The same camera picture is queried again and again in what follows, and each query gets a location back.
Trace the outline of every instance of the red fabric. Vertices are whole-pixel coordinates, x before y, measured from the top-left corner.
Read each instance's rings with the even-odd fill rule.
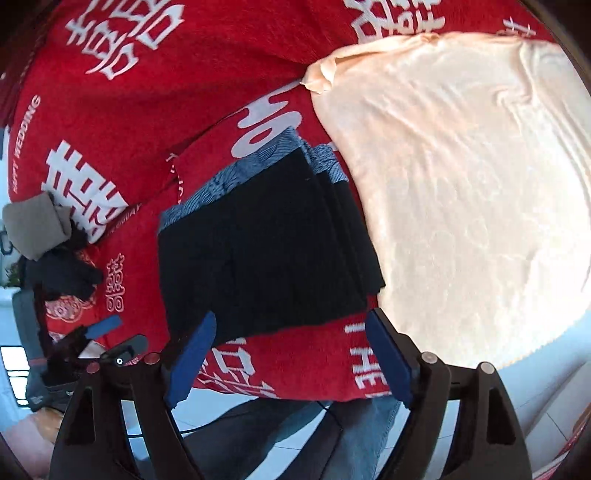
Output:
[[[16,132],[11,136],[12,198],[38,192],[48,175],[46,158],[62,141],[72,146],[68,154],[75,148],[105,183],[113,182],[116,188],[110,195],[120,193],[129,204],[153,198],[128,209],[118,223],[111,222],[111,230],[89,248],[88,257],[107,279],[96,293],[96,304],[84,310],[82,305],[66,302],[68,310],[59,308],[60,300],[53,312],[64,312],[68,318],[56,319],[60,314],[54,314],[48,319],[50,330],[67,333],[80,322],[93,323],[119,313],[124,326],[100,340],[107,348],[137,333],[148,337],[152,350],[165,345],[168,334],[158,290],[156,231],[158,214],[177,201],[178,187],[186,198],[221,168],[289,125],[312,145],[330,139],[314,115],[309,93],[295,82],[252,102],[192,143],[172,162],[179,184],[168,184],[154,197],[174,178],[166,159],[172,157],[170,153],[180,153],[180,145],[195,133],[302,76],[309,63],[337,47],[366,41],[369,35],[395,33],[405,25],[416,32],[419,17],[423,28],[424,20],[429,20],[432,29],[441,33],[484,31],[549,39],[515,0],[482,6],[465,0],[409,1],[408,5],[399,0],[402,7],[392,7],[385,0],[222,3],[185,5],[185,22],[157,50],[132,41],[139,62],[113,80],[100,72],[86,75],[97,60],[80,53],[83,44],[66,45],[70,32],[64,25],[83,13],[88,1],[65,0],[60,7],[48,46],[33,65],[21,96],[17,119],[24,116],[35,95],[40,104],[28,123],[17,162]],[[102,11],[103,1],[97,2],[84,25],[91,19],[105,19],[116,4]],[[438,27],[443,17],[444,24]],[[506,27],[504,20],[513,27]],[[120,33],[129,32],[133,23],[125,22],[111,19],[109,25]],[[54,179],[54,189],[59,188],[60,176]],[[78,185],[83,193],[90,180],[81,178],[77,181],[86,184]],[[111,220],[113,215],[109,211],[103,217]],[[322,327],[229,342],[207,355],[194,386],[305,400],[346,401],[384,394],[388,389],[369,348],[363,320],[359,314]]]

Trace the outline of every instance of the black glove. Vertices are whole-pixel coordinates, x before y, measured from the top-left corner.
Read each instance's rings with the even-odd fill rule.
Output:
[[[33,289],[41,285],[49,294],[46,300],[56,295],[74,295],[86,301],[95,291],[95,285],[103,281],[103,273],[98,268],[63,248],[54,248],[38,261],[25,259],[24,267],[23,288]]]

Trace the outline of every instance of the white fabric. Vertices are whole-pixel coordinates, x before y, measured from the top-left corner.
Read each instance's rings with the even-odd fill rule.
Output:
[[[582,316],[591,98],[559,46],[394,36],[302,83],[359,190],[379,305],[421,350],[500,368]]]

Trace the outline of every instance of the person's leg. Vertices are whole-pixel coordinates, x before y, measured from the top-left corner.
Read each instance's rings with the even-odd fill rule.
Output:
[[[391,395],[334,403],[277,480],[374,480],[399,407]]]
[[[318,402],[257,398],[227,411],[184,439],[206,480],[244,480],[275,443],[321,412]],[[138,462],[145,480],[155,480],[150,459]]]

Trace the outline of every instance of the white floor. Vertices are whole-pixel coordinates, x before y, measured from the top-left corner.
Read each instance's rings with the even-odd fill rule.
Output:
[[[532,422],[556,389],[588,360],[591,360],[591,313],[588,313],[555,342],[501,370],[501,376],[524,432],[529,431]],[[205,425],[228,409],[248,399],[249,397],[243,395],[224,395],[213,391],[193,389],[189,398],[173,411],[173,415],[179,429],[186,430]],[[427,471],[426,480],[438,479],[443,470],[452,441],[457,408],[458,402],[450,402],[448,405],[446,418],[440,432],[440,440]],[[382,455],[382,463],[385,462],[396,444],[407,416],[408,411],[402,408],[389,436],[387,448]],[[272,480],[280,475],[298,454],[317,427],[321,417],[322,415],[305,429],[275,445],[266,461],[253,472],[248,480]],[[130,430],[130,433],[139,433],[139,430],[135,427]],[[548,435],[542,434],[541,438],[547,439],[550,436],[555,442],[563,441],[562,438],[555,435],[552,425],[548,426]],[[142,439],[132,439],[131,442],[137,456],[140,458],[147,456]]]

